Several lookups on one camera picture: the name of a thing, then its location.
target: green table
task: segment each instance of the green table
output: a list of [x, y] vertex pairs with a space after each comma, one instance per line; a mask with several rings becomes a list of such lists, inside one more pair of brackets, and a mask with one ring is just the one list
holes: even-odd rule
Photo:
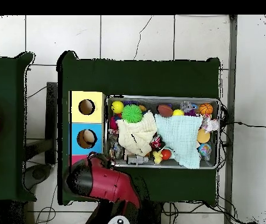
[[0, 200], [35, 201], [22, 184], [25, 160], [24, 75], [32, 53], [0, 58]]
[[[68, 124], [71, 90], [98, 91], [105, 95], [140, 95], [171, 97], [218, 98], [217, 58], [207, 61], [113, 61], [105, 59], [76, 59], [72, 51], [64, 52], [57, 63], [58, 98], [58, 181], [68, 169]], [[146, 182], [152, 201], [205, 200], [211, 205], [216, 201], [216, 170], [118, 168], [128, 173], [135, 184], [140, 177]], [[58, 187], [59, 203], [86, 201], [67, 194]]]

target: gray toy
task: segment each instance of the gray toy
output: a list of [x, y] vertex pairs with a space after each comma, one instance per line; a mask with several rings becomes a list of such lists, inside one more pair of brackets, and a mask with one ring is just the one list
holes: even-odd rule
[[134, 155], [134, 156], [128, 156], [127, 159], [127, 164], [143, 164], [149, 161], [149, 158], [147, 156], [142, 157], [139, 155]]

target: yellow ball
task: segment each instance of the yellow ball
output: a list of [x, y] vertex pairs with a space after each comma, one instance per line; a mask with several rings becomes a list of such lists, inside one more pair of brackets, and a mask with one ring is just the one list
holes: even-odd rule
[[113, 110], [114, 113], [119, 114], [123, 111], [124, 104], [121, 101], [116, 100], [112, 103], [111, 109]]
[[173, 116], [179, 116], [179, 115], [184, 115], [184, 111], [182, 111], [181, 109], [173, 111]]
[[205, 129], [200, 129], [197, 135], [197, 141], [201, 144], [205, 144], [210, 140], [210, 133], [205, 133]]

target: orange basketball toy ball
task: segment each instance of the orange basketball toy ball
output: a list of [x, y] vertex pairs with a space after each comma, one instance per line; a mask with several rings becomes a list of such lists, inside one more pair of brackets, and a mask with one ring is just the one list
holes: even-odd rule
[[212, 114], [213, 113], [213, 107], [209, 103], [201, 104], [199, 107], [200, 107], [199, 108], [199, 113], [201, 115]]

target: white towel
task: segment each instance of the white towel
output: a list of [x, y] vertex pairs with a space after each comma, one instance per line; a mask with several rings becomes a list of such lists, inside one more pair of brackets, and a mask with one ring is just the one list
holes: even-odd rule
[[152, 150], [150, 141], [157, 132], [155, 118], [148, 111], [138, 123], [128, 123], [125, 120], [117, 120], [119, 136], [118, 143], [128, 151], [145, 156]]

